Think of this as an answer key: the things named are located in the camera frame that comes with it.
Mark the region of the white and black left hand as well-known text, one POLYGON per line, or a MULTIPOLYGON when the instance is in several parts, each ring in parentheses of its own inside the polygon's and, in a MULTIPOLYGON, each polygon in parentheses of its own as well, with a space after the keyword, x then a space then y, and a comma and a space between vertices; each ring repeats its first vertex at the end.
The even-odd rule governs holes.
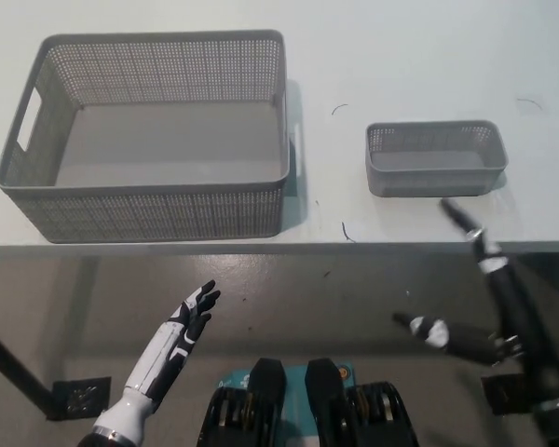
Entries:
POLYGON ((210 280, 185 298, 159 326, 135 364, 125 388, 151 401, 157 410, 183 369, 196 341, 211 319, 221 292, 210 280))

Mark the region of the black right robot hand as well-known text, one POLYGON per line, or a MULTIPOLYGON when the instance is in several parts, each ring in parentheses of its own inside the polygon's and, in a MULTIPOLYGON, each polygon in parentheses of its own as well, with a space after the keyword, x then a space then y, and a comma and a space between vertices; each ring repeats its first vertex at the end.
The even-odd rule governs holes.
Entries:
POLYGON ((453 357, 488 366, 517 359, 531 404, 543 411, 559 408, 559 353, 509 257, 454 200, 441 199, 440 208, 471 245, 498 312, 498 329, 487 333, 406 312, 394 313, 392 320, 424 344, 453 357))

